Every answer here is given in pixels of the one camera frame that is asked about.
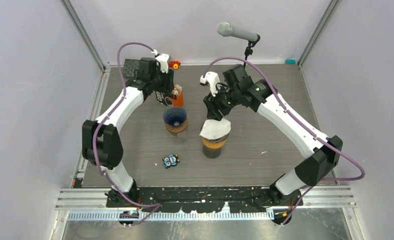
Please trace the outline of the white paper coffee filter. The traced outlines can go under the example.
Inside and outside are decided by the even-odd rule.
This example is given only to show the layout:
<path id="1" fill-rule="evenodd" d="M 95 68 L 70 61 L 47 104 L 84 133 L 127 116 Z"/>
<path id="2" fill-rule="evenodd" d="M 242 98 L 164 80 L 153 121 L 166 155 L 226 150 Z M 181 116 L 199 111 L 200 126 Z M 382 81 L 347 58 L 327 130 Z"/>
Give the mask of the white paper coffee filter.
<path id="1" fill-rule="evenodd" d="M 200 136 L 207 140 L 216 140 L 228 135 L 231 131 L 231 122 L 225 118 L 222 120 L 208 119 L 202 125 Z"/>

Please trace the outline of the orange coffee filter bag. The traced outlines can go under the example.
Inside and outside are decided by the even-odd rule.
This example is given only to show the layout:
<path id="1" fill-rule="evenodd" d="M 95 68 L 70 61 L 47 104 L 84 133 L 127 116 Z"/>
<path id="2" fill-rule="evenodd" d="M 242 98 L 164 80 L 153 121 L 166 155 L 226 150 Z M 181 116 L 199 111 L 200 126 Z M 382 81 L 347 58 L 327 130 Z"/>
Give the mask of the orange coffee filter bag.
<path id="1" fill-rule="evenodd" d="M 156 100 L 168 107 L 182 107 L 184 105 L 184 98 L 183 98 L 183 88 L 178 85 L 174 84 L 174 88 L 171 92 L 171 96 L 167 96 L 162 92 L 155 91 Z"/>

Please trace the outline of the blue ribbed dripper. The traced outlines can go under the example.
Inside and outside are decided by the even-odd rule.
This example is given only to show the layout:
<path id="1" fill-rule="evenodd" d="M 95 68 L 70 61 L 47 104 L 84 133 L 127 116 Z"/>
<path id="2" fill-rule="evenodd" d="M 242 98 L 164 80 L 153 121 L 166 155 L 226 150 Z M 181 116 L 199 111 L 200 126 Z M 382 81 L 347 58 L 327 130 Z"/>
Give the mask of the blue ribbed dripper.
<path id="1" fill-rule="evenodd" d="M 187 113 L 184 108 L 172 106 L 163 113 L 163 121 L 171 127 L 179 127 L 184 124 L 187 119 Z"/>

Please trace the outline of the dark glass carafe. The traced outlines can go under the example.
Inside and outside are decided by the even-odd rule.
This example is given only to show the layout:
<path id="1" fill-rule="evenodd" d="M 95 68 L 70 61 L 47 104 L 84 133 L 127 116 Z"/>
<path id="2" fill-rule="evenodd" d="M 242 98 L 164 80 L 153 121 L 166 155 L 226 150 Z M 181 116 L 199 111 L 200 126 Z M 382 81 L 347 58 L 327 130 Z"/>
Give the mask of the dark glass carafe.
<path id="1" fill-rule="evenodd" d="M 212 149 L 203 146 L 202 150 L 203 150 L 203 154 L 209 159 L 215 159 L 219 157 L 222 153 L 222 148 Z"/>

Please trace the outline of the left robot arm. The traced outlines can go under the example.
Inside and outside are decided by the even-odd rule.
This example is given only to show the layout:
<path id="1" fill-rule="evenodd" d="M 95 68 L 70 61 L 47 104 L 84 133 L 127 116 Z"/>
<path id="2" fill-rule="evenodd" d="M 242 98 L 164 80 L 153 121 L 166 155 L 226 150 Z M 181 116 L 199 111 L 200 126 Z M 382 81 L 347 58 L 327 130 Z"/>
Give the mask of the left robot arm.
<path id="1" fill-rule="evenodd" d="M 166 53 L 140 60 L 126 59 L 121 93 L 103 114 L 82 125 L 83 158 L 96 166 L 111 184 L 108 196 L 126 207 L 137 203 L 139 192 L 136 181 L 122 163 L 120 131 L 133 111 L 153 92 L 171 94 L 174 84 L 169 61 Z"/>

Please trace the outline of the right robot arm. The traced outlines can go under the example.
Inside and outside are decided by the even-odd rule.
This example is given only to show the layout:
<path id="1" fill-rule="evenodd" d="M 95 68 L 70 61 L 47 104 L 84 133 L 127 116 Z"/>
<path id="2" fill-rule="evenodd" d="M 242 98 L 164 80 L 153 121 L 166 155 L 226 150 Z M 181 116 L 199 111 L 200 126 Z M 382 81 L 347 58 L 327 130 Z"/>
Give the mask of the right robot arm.
<path id="1" fill-rule="evenodd" d="M 273 203 L 283 205 L 295 190 L 317 185 L 338 164 L 336 150 L 341 150 L 343 145 L 338 136 L 328 137 L 317 130 L 285 102 L 277 89 L 263 79 L 253 82 L 242 65 L 235 65 L 223 75 L 226 83 L 221 83 L 218 74 L 212 71 L 200 78 L 200 84 L 210 89 L 203 99 L 207 120 L 200 132 L 206 147 L 214 148 L 226 140 L 231 123 L 225 116 L 235 106 L 242 105 L 270 120 L 304 157 L 269 187 Z"/>

